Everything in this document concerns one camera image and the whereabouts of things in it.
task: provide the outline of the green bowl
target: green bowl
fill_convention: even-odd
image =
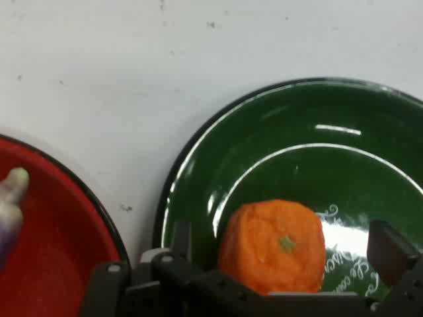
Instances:
[[[369,222],[389,221],[423,243],[423,103],[389,87],[316,78],[260,89],[210,119],[177,158],[162,193],[153,244],[192,223],[192,256],[216,265],[222,232],[244,203],[298,201],[322,219],[322,291],[381,299],[366,259]]]

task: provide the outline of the black rim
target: black rim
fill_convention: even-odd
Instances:
[[[169,196],[172,183],[174,182],[174,179],[176,178],[176,175],[179,171],[180,165],[188,155],[188,153],[191,151],[194,144],[201,138],[201,136],[204,134],[204,132],[207,131],[207,129],[213,125],[220,117],[222,117],[224,114],[232,110],[234,107],[238,106],[239,104],[247,101],[248,99],[256,96],[257,94],[261,94],[263,92],[266,92],[268,90],[276,89],[276,88],[282,88],[290,85],[296,85],[301,83],[340,83],[340,84],[348,84],[348,85],[356,85],[360,87],[386,87],[388,91],[391,94],[395,94],[397,96],[401,96],[402,98],[410,99],[410,101],[413,102],[419,102],[422,103],[421,100],[410,96],[409,94],[406,94],[404,92],[401,92],[397,89],[393,89],[391,87],[388,87],[386,85],[381,85],[377,83],[373,83],[370,81],[361,81],[357,79],[347,79],[342,77],[314,77],[314,78],[307,78],[307,79],[295,79],[292,81],[284,81],[281,83],[273,84],[270,86],[266,86],[260,89],[257,89],[253,92],[250,92],[249,94],[246,94],[239,99],[236,99],[235,101],[228,104],[226,107],[218,111],[214,116],[212,116],[200,129],[197,130],[197,132],[189,139],[189,141],[185,144],[185,146],[182,148],[181,152],[177,156],[175,162],[173,163],[171,170],[169,172],[169,175],[167,176],[167,179],[165,181],[165,185],[163,186],[161,196],[159,199],[159,204],[157,206],[157,213],[155,217],[154,222],[154,228],[153,228],[153,248],[160,248],[161,247],[161,237],[162,237],[162,230],[163,230],[163,221],[165,216],[165,209],[167,204],[167,198]]]
[[[110,218],[110,215],[107,213],[106,209],[104,208],[100,200],[98,200],[97,196],[89,189],[89,187],[78,176],[76,176],[70,169],[68,169],[66,166],[64,166],[61,162],[56,160],[54,157],[51,157],[49,154],[41,151],[40,149],[37,149],[36,147],[33,147],[32,145],[29,145],[28,143],[25,143],[18,139],[14,139],[12,137],[8,137],[2,134],[0,134],[0,138],[6,139],[14,143],[18,143],[19,145],[22,145],[23,147],[26,147],[36,152],[37,154],[41,155],[45,159],[55,164],[66,175],[68,175],[75,182],[75,184],[83,191],[83,193],[88,197],[90,202],[94,205],[95,209],[97,210],[98,214],[101,216],[101,219],[103,220],[104,224],[107,227],[107,230],[110,233],[110,236],[112,237],[113,243],[116,247],[116,250],[118,251],[118,255],[120,259],[123,261],[129,262],[129,257],[128,257],[128,254],[126,253],[126,249],[122,241],[122,238],[119,235],[118,229],[116,229],[116,227],[114,226],[114,223],[112,219]]]

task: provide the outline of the white surface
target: white surface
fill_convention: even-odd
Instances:
[[[422,31],[421,0],[0,0],[0,133],[78,174],[136,263],[173,160],[214,112],[323,75],[423,98]]]

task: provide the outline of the orange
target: orange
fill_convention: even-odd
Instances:
[[[319,217],[294,201],[241,206],[230,218],[218,268],[257,293],[317,292],[325,267]]]

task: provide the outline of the red plate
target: red plate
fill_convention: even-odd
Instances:
[[[30,187],[24,224],[0,271],[0,316],[77,316],[90,271],[127,260],[122,240],[94,194],[45,153],[0,136],[0,178],[22,166]]]

